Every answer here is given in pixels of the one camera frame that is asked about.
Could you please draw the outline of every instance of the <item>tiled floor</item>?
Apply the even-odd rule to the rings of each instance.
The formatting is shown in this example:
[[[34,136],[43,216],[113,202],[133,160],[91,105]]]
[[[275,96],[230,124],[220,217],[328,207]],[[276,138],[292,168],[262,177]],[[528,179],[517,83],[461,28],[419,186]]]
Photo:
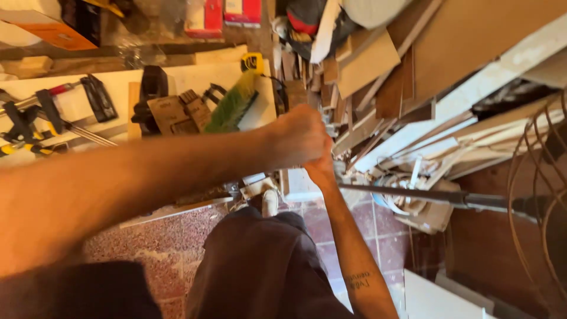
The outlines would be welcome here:
[[[403,316],[403,269],[426,277],[434,276],[440,267],[444,267],[443,235],[410,232],[407,226],[392,217],[391,211],[374,204],[370,196],[358,196],[355,203],[349,204]],[[281,203],[279,210],[295,211],[304,217],[329,272],[333,291],[341,301],[348,303],[323,201]],[[162,308],[164,318],[182,318],[185,294],[204,254],[203,242],[226,214],[228,209],[221,204],[124,229],[114,228],[89,240],[85,252],[88,260],[93,262],[118,259],[141,262],[145,265],[150,291]]]

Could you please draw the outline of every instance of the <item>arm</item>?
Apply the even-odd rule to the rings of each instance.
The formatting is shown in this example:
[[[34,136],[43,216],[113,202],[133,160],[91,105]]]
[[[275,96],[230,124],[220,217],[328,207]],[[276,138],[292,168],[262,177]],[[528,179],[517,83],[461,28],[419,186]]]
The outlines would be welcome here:
[[[328,138],[323,157],[304,166],[323,193],[350,303],[355,314],[366,319],[398,318],[384,277],[338,189],[331,144]]]
[[[324,136],[319,113],[298,107],[252,131],[152,138],[0,171],[0,276],[59,261],[192,191],[317,158]]]

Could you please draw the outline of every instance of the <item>fist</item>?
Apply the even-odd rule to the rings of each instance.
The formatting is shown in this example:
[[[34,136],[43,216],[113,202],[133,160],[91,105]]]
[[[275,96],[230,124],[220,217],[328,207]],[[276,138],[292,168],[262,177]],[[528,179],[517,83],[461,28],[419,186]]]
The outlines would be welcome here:
[[[329,136],[321,114],[307,104],[293,108],[271,124],[278,154],[285,154],[285,165],[300,165],[320,158]]]

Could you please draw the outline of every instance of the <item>tape measure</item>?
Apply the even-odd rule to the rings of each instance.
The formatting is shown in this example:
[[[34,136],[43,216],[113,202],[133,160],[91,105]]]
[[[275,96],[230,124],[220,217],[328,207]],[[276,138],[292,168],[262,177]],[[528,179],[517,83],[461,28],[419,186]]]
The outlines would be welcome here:
[[[240,60],[240,69],[242,72],[254,70],[256,74],[264,74],[264,58],[260,52],[248,52],[242,56]]]

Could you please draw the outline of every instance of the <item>tattoo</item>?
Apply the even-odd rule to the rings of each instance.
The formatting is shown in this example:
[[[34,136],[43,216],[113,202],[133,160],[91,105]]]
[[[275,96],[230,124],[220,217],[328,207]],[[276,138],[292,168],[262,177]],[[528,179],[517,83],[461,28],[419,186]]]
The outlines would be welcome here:
[[[360,274],[345,277],[345,282],[350,287],[350,289],[370,287],[370,284],[368,283],[368,277],[370,277],[369,272],[361,272]]]

